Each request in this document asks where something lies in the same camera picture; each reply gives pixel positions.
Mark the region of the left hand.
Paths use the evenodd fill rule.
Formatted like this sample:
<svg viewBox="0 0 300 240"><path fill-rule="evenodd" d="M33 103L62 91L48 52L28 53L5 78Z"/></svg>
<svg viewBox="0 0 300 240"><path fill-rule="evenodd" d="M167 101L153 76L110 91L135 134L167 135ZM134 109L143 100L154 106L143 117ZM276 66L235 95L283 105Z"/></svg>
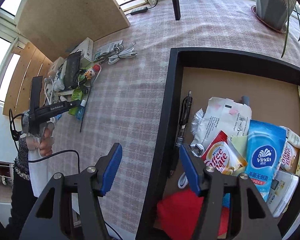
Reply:
<svg viewBox="0 0 300 240"><path fill-rule="evenodd" d="M43 136L37 140L35 137L26 137L26 144L29 151L36 151L41 157L47 157L52 154L54 138L52 137L54 126L47 126L44 129Z"/></svg>

